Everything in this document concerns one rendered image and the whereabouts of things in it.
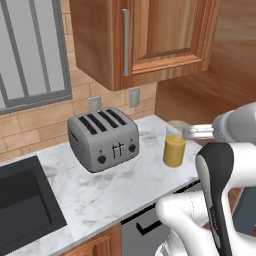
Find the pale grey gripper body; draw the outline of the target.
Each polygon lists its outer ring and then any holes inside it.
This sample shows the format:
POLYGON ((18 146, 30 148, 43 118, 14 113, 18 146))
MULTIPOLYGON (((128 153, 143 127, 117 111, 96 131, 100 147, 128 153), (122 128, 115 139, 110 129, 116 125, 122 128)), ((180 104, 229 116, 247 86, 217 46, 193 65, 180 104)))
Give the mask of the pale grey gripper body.
POLYGON ((182 129, 182 137, 186 140, 213 139, 213 131, 211 124, 192 125, 182 129))

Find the glass pitcher with orange juice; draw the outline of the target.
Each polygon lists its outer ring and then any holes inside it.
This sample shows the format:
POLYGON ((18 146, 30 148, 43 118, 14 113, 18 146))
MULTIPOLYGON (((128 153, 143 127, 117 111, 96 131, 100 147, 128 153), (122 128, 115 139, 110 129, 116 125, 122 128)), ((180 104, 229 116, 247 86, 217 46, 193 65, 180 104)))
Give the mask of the glass pitcher with orange juice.
POLYGON ((186 148, 186 140, 181 132, 168 122, 165 126, 165 143, 163 152, 163 162, 171 168, 182 165, 186 148))

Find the tall wooden side panel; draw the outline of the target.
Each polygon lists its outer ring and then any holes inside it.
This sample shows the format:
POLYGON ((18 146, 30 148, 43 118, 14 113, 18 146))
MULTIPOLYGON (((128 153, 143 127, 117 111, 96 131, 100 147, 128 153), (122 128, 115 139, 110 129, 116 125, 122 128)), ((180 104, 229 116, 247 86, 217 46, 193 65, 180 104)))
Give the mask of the tall wooden side panel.
POLYGON ((209 68, 157 85, 155 114, 205 124, 256 101, 256 0, 222 0, 209 68))

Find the grey four-slot toaster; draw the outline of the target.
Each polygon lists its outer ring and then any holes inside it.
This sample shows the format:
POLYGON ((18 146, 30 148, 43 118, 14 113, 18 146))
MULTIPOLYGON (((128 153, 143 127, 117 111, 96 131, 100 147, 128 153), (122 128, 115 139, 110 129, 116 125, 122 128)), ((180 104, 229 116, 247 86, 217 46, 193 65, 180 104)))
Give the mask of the grey four-slot toaster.
POLYGON ((72 116, 67 128, 74 155, 91 173, 117 166, 139 153, 138 127, 116 107, 72 116))

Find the grey dishwasher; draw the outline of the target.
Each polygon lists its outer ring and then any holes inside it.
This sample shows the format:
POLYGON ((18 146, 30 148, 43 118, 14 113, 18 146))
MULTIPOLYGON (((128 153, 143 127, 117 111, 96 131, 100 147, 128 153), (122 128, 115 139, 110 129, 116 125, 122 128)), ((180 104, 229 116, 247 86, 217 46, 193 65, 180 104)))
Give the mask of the grey dishwasher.
POLYGON ((121 221, 121 256, 154 256, 169 228, 156 215, 157 200, 129 213, 121 221))

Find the wooden base cupboard door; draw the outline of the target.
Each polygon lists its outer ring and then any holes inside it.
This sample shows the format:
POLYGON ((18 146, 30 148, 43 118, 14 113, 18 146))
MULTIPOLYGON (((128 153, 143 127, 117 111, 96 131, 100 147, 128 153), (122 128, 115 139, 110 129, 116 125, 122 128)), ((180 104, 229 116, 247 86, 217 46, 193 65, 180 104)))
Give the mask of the wooden base cupboard door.
POLYGON ((60 256, 121 256, 121 224, 112 226, 60 256))

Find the grey-framed window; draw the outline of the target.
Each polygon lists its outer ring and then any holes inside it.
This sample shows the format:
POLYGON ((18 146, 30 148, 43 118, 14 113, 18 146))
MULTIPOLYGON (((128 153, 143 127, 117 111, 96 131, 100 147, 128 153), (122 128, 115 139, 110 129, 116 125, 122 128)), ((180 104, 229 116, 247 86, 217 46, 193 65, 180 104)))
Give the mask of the grey-framed window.
POLYGON ((60 0, 0 0, 0 115, 71 97, 60 0))

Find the black sink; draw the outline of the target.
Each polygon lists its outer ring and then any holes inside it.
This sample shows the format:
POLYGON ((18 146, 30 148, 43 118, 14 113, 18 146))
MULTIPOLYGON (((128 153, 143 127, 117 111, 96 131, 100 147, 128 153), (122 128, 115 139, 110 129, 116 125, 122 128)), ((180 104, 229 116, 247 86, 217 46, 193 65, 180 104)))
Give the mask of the black sink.
POLYGON ((66 225, 37 156, 0 167, 0 256, 66 225))

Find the grey wall socket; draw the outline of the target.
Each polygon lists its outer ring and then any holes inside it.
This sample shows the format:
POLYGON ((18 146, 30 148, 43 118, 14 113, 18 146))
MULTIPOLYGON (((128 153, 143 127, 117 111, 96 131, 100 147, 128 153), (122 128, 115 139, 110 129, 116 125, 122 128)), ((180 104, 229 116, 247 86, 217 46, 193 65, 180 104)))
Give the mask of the grey wall socket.
POLYGON ((102 108, 101 97, 91 97, 88 99, 88 109, 90 111, 97 111, 102 108))
POLYGON ((129 107, 137 107, 140 104, 140 88, 129 89, 129 107))

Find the wooden wall cupboard door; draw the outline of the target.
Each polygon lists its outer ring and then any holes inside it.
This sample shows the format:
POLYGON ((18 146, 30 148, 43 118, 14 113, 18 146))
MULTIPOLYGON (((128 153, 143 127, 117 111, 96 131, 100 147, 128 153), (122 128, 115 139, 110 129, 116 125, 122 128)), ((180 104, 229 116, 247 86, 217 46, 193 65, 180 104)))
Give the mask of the wooden wall cupboard door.
POLYGON ((208 69, 221 0, 128 0, 131 88, 208 69))

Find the wooden wall cupboard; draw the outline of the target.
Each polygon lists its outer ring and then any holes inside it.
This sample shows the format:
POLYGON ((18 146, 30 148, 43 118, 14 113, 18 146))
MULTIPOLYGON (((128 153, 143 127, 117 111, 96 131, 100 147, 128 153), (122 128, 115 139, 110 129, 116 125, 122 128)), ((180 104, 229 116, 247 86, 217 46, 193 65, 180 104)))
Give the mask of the wooden wall cupboard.
POLYGON ((70 0, 77 67, 111 91, 122 87, 128 0, 70 0))

